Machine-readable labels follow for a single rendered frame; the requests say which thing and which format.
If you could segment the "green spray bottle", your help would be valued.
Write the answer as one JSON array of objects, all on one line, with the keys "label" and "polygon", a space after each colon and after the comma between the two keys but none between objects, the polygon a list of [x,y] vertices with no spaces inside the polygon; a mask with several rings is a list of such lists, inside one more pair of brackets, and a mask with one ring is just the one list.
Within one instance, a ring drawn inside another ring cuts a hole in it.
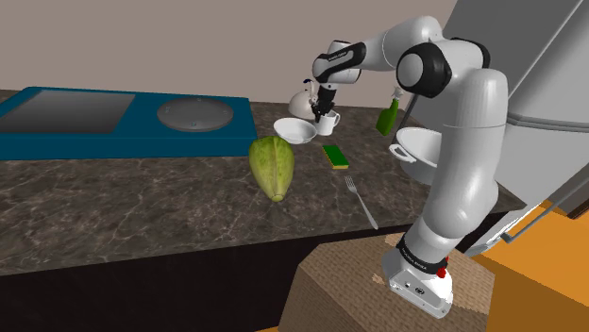
[{"label": "green spray bottle", "polygon": [[399,99],[404,94],[400,87],[395,87],[392,94],[392,101],[389,107],[384,108],[378,117],[376,130],[382,135],[387,136],[395,124],[395,119],[399,106]]}]

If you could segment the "brown woven robot stand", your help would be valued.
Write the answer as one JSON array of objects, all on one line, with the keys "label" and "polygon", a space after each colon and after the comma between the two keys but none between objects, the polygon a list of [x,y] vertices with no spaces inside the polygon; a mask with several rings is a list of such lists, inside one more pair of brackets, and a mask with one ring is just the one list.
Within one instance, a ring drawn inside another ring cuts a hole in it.
[{"label": "brown woven robot stand", "polygon": [[453,305],[436,319],[385,285],[381,257],[399,233],[318,245],[297,267],[279,332],[485,332],[495,275],[449,254]]}]

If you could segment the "green yellow sponge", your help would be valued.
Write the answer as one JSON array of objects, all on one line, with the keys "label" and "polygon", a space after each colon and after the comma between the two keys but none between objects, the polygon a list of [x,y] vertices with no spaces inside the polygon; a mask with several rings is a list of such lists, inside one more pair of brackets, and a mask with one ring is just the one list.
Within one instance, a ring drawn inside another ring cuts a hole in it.
[{"label": "green yellow sponge", "polygon": [[349,162],[337,145],[323,145],[323,152],[333,170],[347,169]]}]

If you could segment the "grey refrigerator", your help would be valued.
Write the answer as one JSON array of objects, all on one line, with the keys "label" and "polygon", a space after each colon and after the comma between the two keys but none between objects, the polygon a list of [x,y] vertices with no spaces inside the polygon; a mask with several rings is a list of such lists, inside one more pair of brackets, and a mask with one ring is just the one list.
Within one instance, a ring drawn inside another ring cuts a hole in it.
[{"label": "grey refrigerator", "polygon": [[589,0],[457,0],[445,34],[482,43],[508,78],[496,181],[524,203],[497,204],[458,250],[490,249],[544,201],[576,217],[589,205]]}]

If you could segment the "silver fork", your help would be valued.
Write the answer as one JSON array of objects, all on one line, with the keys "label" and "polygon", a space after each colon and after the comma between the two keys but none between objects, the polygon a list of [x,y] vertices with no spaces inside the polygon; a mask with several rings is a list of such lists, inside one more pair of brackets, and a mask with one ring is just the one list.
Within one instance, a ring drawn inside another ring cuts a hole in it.
[{"label": "silver fork", "polygon": [[372,216],[371,212],[369,211],[368,207],[366,206],[366,204],[364,203],[364,201],[362,200],[361,195],[358,193],[358,189],[355,186],[353,179],[350,175],[346,175],[345,176],[345,183],[346,186],[348,188],[348,190],[352,193],[354,193],[357,198],[359,199],[361,205],[362,205],[362,209],[366,215],[366,218],[368,219],[369,223],[371,224],[371,226],[375,229],[375,230],[379,230],[379,225],[377,224],[376,220],[374,219],[374,217]]}]

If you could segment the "blue cooktop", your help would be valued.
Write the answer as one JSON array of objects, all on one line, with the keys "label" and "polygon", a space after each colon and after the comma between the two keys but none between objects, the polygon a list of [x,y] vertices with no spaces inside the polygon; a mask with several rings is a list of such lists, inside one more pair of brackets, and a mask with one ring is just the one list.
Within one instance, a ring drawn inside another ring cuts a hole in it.
[{"label": "blue cooktop", "polygon": [[242,157],[248,99],[28,87],[0,102],[0,160]]}]

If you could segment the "white bowl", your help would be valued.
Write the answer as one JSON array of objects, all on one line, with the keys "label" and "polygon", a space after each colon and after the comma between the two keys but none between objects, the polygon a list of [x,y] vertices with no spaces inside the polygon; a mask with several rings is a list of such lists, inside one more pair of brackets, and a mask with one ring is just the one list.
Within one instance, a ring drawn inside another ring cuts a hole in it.
[{"label": "white bowl", "polygon": [[281,118],[274,122],[277,134],[290,144],[310,142],[317,135],[313,124],[299,118]]}]

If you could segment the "white kettle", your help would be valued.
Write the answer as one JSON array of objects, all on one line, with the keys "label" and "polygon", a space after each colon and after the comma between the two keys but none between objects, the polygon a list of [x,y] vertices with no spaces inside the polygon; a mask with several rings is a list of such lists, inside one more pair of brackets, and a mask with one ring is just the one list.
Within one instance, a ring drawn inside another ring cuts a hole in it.
[{"label": "white kettle", "polygon": [[304,83],[307,84],[307,87],[291,98],[288,110],[297,118],[314,120],[315,114],[312,111],[312,106],[315,105],[318,100],[319,86],[314,80],[309,78],[305,79]]}]

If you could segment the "green lettuce head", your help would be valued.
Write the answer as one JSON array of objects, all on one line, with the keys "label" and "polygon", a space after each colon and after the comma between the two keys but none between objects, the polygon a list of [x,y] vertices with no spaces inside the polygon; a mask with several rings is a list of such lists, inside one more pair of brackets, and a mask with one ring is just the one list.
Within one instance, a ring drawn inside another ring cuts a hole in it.
[{"label": "green lettuce head", "polygon": [[273,202],[282,201],[294,175],[295,157],[291,145],[278,136],[254,140],[248,155],[251,173]]}]

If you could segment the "white mug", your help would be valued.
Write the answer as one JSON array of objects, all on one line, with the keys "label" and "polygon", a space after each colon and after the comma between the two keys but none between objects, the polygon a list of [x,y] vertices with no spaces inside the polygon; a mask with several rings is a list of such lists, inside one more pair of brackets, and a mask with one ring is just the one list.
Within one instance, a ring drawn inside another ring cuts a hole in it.
[{"label": "white mug", "polygon": [[317,134],[320,136],[330,136],[340,120],[341,115],[334,110],[322,115],[319,121],[314,124]]}]

